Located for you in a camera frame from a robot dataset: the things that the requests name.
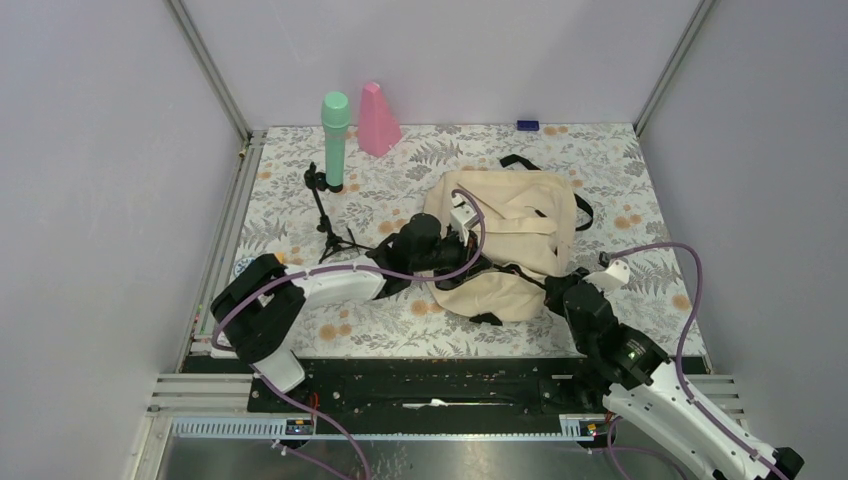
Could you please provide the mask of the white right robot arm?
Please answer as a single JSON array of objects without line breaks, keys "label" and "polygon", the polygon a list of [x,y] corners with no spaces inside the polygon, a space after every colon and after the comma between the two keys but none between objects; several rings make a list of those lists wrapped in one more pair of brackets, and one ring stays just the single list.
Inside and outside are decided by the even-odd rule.
[{"label": "white right robot arm", "polygon": [[562,316],[585,355],[573,386],[583,410],[603,407],[638,427],[701,479],[794,479],[805,461],[746,431],[683,374],[650,337],[618,320],[607,296],[626,285],[621,260],[544,280],[545,306]]}]

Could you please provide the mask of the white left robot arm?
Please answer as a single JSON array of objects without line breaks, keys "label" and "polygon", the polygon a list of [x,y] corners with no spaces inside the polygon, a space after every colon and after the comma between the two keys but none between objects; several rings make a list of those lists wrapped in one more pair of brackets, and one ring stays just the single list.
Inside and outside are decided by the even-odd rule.
[{"label": "white left robot arm", "polygon": [[287,265],[263,254],[214,300],[211,343],[248,364],[288,411],[309,401],[306,373],[284,341],[306,311],[345,301],[388,298],[414,282],[461,278],[481,257],[484,214],[465,191],[457,190],[449,224],[425,213],[377,247],[351,260],[313,267]]}]

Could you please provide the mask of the beige canvas backpack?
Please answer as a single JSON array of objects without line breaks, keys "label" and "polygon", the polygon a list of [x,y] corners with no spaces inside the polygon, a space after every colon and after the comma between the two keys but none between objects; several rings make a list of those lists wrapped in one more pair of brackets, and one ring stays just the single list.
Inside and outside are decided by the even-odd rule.
[{"label": "beige canvas backpack", "polygon": [[528,321],[544,303],[544,280],[562,277],[575,235],[589,229],[594,209],[562,176],[516,155],[495,171],[452,171],[427,193],[423,210],[448,223],[455,189],[468,192],[483,214],[481,257],[465,278],[429,289],[443,309],[501,323]]}]

